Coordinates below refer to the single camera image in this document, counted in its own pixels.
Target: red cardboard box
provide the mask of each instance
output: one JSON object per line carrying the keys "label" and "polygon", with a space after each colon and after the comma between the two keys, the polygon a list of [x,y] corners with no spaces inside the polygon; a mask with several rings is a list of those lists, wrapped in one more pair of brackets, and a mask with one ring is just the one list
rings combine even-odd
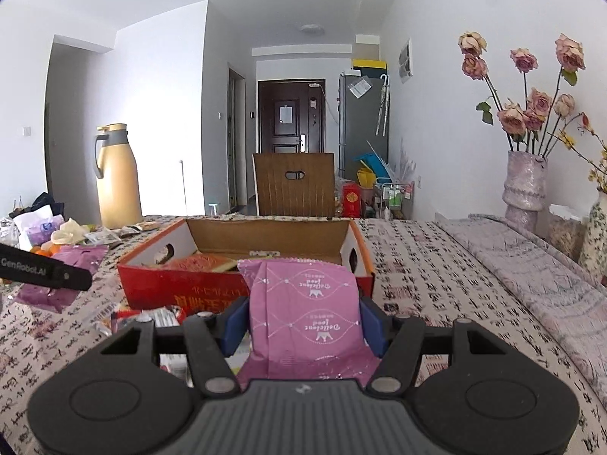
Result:
{"label": "red cardboard box", "polygon": [[374,267],[353,221],[273,221],[181,219],[123,256],[118,273],[130,307],[154,309],[176,304],[188,314],[223,311],[249,289],[237,271],[198,272],[151,267],[163,252],[172,258],[213,253],[232,259],[252,252],[311,258],[351,268],[357,284],[371,296]]}

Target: leaf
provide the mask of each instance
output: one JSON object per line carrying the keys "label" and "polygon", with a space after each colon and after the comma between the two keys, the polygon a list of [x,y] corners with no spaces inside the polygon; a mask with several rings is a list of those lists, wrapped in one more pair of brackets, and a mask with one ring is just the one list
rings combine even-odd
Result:
{"label": "leaf", "polygon": [[476,105],[476,110],[477,111],[484,111],[486,113],[491,111],[491,104],[489,104],[488,102],[479,102]]}
{"label": "leaf", "polygon": [[574,86],[577,83],[577,73],[574,71],[563,70],[562,74],[563,78],[567,81],[570,86]]}
{"label": "leaf", "polygon": [[483,111],[483,123],[493,124],[493,115],[489,111]]}

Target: dark brown door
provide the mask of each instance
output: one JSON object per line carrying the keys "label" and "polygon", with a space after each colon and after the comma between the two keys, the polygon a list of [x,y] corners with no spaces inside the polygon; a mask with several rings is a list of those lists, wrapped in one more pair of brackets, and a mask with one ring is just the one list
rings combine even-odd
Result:
{"label": "dark brown door", "polygon": [[324,80],[259,82],[262,153],[324,152]]}

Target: cardboard box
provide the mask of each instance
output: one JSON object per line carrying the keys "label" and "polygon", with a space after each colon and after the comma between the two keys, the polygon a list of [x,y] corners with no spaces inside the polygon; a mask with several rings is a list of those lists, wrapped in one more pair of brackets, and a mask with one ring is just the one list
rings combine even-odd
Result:
{"label": "cardboard box", "polygon": [[258,215],[335,216],[333,154],[254,154]]}
{"label": "cardboard box", "polygon": [[225,273],[150,267],[164,253],[172,258],[213,253],[233,259],[251,252],[279,252],[281,257],[310,258],[351,268],[361,292],[371,296],[374,267],[353,221],[273,221],[181,219],[145,241],[118,262],[118,273],[129,305],[154,309],[168,304],[188,314],[223,311],[249,289],[237,271]]}

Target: blue gripper pad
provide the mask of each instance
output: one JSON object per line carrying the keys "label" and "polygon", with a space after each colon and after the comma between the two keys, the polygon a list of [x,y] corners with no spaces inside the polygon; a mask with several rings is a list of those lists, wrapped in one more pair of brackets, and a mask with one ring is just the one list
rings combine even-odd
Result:
{"label": "blue gripper pad", "polygon": [[233,303],[226,311],[225,329],[219,340],[219,348],[224,357],[234,355],[249,328],[249,299]]}
{"label": "blue gripper pad", "polygon": [[367,303],[364,298],[360,300],[362,333],[373,354],[379,358],[384,356],[390,345],[385,329],[387,319],[387,315],[373,302]]}

